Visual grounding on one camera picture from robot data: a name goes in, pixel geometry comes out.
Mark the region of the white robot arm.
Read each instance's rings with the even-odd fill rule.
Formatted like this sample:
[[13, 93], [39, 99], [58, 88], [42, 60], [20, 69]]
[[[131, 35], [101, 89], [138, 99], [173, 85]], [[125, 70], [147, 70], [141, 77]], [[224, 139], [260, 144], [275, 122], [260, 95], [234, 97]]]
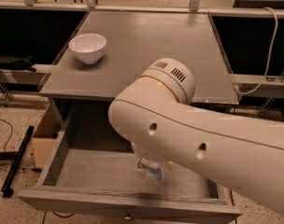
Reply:
[[162, 58], [111, 103], [114, 130], [140, 157], [172, 161], [284, 216], [284, 122], [191, 104], [192, 72]]

